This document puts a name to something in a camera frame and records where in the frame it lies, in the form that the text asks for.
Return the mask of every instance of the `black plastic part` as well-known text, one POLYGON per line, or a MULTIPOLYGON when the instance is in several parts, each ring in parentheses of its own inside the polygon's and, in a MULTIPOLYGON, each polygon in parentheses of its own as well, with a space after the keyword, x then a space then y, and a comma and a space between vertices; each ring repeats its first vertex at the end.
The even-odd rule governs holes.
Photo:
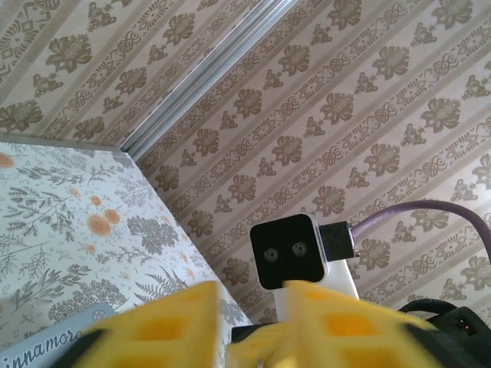
POLYGON ((232 327, 230 343, 240 343, 261 327, 269 326, 270 324, 252 324, 251 326, 232 327))
POLYGON ((77 361, 106 333, 106 330, 96 330, 82 336, 55 361, 49 368, 71 368, 77 361))
POLYGON ((422 330, 412 324, 404 329, 445 368, 485 368, 448 334, 422 330))
POLYGON ((321 225, 322 245, 328 262, 354 258, 354 244, 346 221, 321 225))
POLYGON ((468 307, 459 307, 428 321, 452 337, 482 365, 491 366, 491 330, 468 307))
POLYGON ((408 313, 415 311, 430 312, 435 314, 445 314, 456 309, 456 306, 448 301, 441 301, 440 299, 418 299, 417 301, 411 301, 404 305, 399 311, 408 313))

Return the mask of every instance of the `black connector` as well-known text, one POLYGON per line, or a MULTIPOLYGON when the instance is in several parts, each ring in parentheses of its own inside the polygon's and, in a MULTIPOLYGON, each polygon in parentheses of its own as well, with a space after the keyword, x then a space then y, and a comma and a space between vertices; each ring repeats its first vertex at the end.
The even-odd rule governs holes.
POLYGON ((350 226, 346 221, 321 225, 319 229, 328 262, 356 257, 350 226))
POLYGON ((491 330, 468 307, 431 317, 428 322, 454 339, 482 365, 491 366, 491 330))

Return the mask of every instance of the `floral wallpaper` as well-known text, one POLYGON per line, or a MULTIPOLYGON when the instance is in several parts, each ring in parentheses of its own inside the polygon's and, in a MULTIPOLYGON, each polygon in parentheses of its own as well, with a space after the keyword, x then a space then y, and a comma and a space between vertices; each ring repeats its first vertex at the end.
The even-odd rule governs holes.
MULTIPOLYGON (((355 224, 424 198, 491 224, 490 15, 487 0, 299 0, 138 160, 252 320, 275 319, 254 224, 355 224)), ((363 299, 441 297, 491 321, 491 266, 465 221, 408 212, 357 246, 363 299)))
MULTIPOLYGON (((125 153, 0 143, 0 350, 107 303, 218 280, 125 153)), ((223 288, 221 341, 248 324, 223 288)))
POLYGON ((0 2, 0 133, 116 146, 257 3, 0 2))

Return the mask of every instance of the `purple cable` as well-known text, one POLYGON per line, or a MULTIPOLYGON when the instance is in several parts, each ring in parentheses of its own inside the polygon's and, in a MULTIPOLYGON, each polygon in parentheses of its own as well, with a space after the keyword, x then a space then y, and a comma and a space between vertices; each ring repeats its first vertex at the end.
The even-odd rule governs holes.
POLYGON ((423 200, 414 202, 399 203, 397 205, 392 205, 386 209, 382 209, 379 212, 368 216, 365 220, 359 222, 353 228, 351 228, 351 235, 353 238, 360 236, 362 232, 371 228, 373 225, 380 221, 383 221, 392 215, 396 215, 401 212, 412 211, 414 209, 439 209, 441 211, 452 212, 460 217, 463 217, 469 221, 474 228, 476 228, 477 233, 481 237, 484 243, 484 248, 488 254, 488 258, 491 260, 491 229, 484 222, 484 220, 470 209, 466 209, 461 205, 456 205, 450 202, 444 201, 433 201, 433 200, 423 200))

